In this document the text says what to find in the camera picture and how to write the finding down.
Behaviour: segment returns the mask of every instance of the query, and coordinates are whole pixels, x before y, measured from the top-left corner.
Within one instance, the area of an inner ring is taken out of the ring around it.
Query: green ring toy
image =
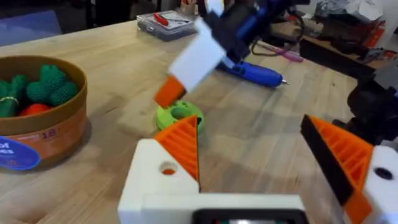
[[[199,133],[205,124],[205,117],[203,113],[195,105],[182,100],[176,101],[173,105],[166,109],[158,107],[156,110],[156,126],[160,130],[163,130],[173,123],[176,123],[178,120],[194,114],[198,119],[197,128]]]

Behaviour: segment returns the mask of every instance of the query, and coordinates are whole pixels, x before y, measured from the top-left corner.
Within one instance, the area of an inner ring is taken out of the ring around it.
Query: plastic storage box
[[[170,10],[158,13],[166,19],[184,20],[189,22],[169,21],[169,24],[164,26],[155,20],[154,13],[150,13],[137,16],[137,28],[166,42],[194,34],[196,32],[193,26],[193,21],[178,12]]]

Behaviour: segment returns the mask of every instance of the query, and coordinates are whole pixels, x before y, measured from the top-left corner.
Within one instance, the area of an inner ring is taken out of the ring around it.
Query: round cardboard container
[[[9,81],[21,74],[30,81],[37,81],[42,65],[56,65],[80,91],[63,105],[43,113],[0,118],[0,136],[25,144],[39,153],[40,162],[36,167],[51,166],[73,154],[82,142],[86,126],[87,80],[76,65],[35,55],[3,57],[0,58],[0,79]]]

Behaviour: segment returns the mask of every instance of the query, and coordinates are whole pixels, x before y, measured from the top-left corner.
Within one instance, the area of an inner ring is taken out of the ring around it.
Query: orange label
[[[83,135],[86,126],[86,106],[61,123],[29,134],[5,136],[30,146],[46,159],[69,149]]]

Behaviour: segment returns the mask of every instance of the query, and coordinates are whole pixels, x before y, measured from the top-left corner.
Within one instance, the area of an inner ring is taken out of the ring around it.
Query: red scissors
[[[155,20],[162,24],[163,26],[168,26],[169,21],[175,21],[175,22],[186,22],[189,23],[190,21],[182,20],[182,19],[166,19],[164,16],[160,15],[159,13],[154,14]]]

